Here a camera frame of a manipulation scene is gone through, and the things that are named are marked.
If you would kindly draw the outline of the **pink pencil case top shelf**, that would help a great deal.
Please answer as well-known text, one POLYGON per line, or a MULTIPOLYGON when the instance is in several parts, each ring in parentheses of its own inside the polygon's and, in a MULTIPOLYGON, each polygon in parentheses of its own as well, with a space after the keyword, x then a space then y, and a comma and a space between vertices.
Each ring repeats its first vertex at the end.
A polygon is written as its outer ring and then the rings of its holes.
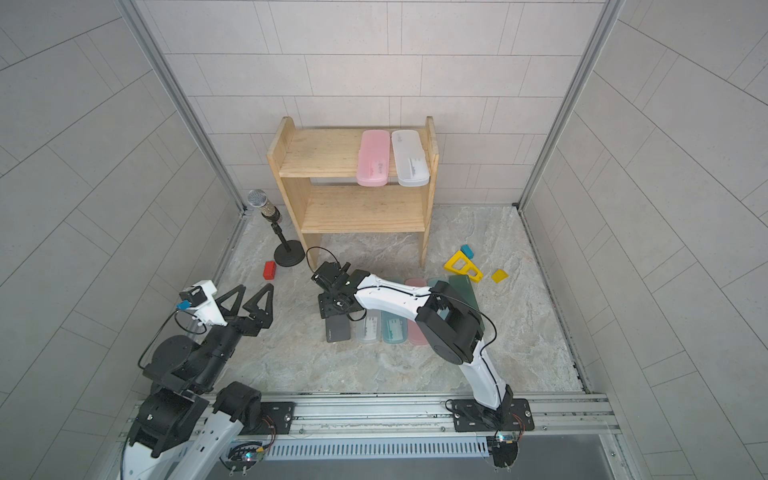
POLYGON ((386 130, 365 130, 358 151, 356 181, 363 187, 381 187, 388 183, 391 137, 386 130))

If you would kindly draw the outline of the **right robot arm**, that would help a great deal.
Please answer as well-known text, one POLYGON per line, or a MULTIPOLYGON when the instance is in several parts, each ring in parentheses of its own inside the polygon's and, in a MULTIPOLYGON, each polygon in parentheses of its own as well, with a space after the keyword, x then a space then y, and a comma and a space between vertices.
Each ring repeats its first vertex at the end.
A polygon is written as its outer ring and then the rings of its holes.
POLYGON ((507 384, 485 353, 481 313, 450 284, 408 286, 348 269, 347 264, 325 262, 312 274, 322 289, 318 295, 322 318, 377 310, 411 320, 439 357, 460 368, 476 403, 492 410, 501 407, 507 384))

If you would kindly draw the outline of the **light blue pencil case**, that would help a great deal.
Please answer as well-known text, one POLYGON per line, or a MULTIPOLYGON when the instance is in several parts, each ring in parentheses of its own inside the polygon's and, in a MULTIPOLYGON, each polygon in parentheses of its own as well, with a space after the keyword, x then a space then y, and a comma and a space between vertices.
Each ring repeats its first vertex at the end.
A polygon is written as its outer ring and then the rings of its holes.
MULTIPOLYGON (((435 287, 439 282, 446 282, 447 279, 443 277, 431 277, 427 280, 427 285, 430 288, 435 287)), ((450 313, 450 307, 443 301, 443 300, 435 300, 431 303, 431 309, 442 319, 446 320, 449 313, 450 313)))

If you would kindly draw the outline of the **pink pencil case shelf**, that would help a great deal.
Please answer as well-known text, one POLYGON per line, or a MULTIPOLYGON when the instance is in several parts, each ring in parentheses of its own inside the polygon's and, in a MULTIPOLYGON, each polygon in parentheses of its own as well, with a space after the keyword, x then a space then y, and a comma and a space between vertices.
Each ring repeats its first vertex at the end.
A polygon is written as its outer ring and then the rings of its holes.
MULTIPOLYGON (((427 282, 423 278, 411 278, 405 284, 413 287, 425 287, 427 282)), ((428 346, 428 340, 421 331, 419 325, 413 320, 408 321, 408 341, 413 346, 428 346)))
POLYGON ((358 151, 356 181, 363 187, 381 187, 388 183, 391 137, 386 130, 365 130, 358 151))

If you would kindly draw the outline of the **clear white pencil case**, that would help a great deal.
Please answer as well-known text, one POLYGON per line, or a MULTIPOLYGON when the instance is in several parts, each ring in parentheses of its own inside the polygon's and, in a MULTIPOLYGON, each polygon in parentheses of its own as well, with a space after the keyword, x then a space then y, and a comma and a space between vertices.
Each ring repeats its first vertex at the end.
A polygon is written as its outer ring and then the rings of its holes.
POLYGON ((391 134, 391 143, 399 185, 427 185, 430 173, 419 133, 416 130, 396 130, 391 134))
POLYGON ((377 343, 381 337, 381 312, 368 310, 364 319, 356 322, 356 339, 362 343, 377 343))

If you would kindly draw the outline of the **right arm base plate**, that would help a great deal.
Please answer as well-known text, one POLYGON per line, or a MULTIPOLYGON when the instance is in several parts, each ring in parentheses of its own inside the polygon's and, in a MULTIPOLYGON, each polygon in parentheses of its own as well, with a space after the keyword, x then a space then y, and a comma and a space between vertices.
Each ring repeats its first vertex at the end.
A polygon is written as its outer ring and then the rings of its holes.
POLYGON ((445 402, 457 432, 523 432, 535 429, 529 402, 523 398, 506 398, 501 406, 490 409, 471 399, 445 402))

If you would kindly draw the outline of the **teal pencil case with label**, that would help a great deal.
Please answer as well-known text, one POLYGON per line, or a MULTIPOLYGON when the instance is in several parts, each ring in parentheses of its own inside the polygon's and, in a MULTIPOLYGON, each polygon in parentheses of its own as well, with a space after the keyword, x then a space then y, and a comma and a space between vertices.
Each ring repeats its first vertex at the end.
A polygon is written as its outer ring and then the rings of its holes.
POLYGON ((387 344, 400 344, 408 338, 409 320, 387 311, 381 312, 382 340, 387 344))

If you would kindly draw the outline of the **dark green pencil case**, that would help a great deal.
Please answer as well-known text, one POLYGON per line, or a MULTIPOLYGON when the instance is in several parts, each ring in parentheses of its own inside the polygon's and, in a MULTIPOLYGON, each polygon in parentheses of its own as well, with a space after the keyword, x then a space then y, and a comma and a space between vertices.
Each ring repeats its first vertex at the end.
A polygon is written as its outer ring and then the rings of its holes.
POLYGON ((471 312, 478 320, 480 332, 484 333, 484 320, 478 308, 478 302, 472 286, 473 282, 464 275, 449 275, 448 283, 454 290, 453 293, 449 294, 453 305, 462 308, 466 312, 471 312))

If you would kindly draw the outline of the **black pencil case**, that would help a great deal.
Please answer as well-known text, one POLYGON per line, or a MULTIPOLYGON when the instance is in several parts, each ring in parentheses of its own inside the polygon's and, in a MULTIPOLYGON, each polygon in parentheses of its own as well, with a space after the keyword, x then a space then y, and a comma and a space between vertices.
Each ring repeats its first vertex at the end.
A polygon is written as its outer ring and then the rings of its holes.
POLYGON ((351 321, 347 314, 332 315, 325 319, 326 341, 337 343, 352 338, 351 321))

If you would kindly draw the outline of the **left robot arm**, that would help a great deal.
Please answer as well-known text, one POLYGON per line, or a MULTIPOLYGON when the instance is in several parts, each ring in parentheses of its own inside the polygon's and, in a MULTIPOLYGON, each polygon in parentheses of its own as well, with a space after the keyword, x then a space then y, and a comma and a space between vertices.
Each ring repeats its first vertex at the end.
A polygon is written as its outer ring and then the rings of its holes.
POLYGON ((240 382, 222 388, 215 400, 206 399, 237 345, 255 337, 273 322, 272 284, 250 299, 239 285, 218 294, 210 280, 179 294, 171 313, 189 315, 195 332, 151 343, 152 358, 139 365, 153 383, 131 424, 120 455, 121 479, 204 479, 224 454, 233 471, 248 471, 273 446, 275 421, 261 408, 260 391, 240 382))

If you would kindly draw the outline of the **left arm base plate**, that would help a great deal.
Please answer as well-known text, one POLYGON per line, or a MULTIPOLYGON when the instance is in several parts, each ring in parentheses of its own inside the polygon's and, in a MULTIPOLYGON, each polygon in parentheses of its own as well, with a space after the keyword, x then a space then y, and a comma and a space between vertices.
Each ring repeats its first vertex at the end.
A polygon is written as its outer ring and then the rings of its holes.
POLYGON ((261 404, 261 418, 253 427, 244 427, 241 436, 287 435, 293 422, 295 402, 266 402, 261 404))

